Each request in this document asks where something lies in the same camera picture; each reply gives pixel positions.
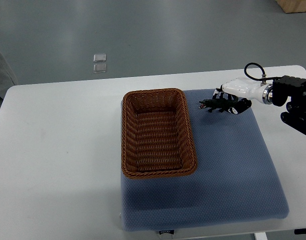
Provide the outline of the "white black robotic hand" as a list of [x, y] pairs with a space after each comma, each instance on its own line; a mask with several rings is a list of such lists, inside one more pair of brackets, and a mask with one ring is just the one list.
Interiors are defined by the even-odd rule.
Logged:
[[217, 88], [212, 98], [223, 98], [225, 94], [227, 94], [228, 100], [238, 98], [233, 107], [227, 107], [225, 110], [234, 115], [238, 115], [250, 108], [251, 100], [257, 100], [266, 105], [272, 104], [272, 84], [264, 80], [255, 81], [246, 77], [238, 77]]

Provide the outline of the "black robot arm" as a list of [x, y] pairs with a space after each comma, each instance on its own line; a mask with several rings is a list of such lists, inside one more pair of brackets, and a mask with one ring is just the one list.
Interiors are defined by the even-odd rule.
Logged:
[[265, 99], [275, 106], [285, 106], [281, 121], [306, 135], [306, 78], [273, 77]]

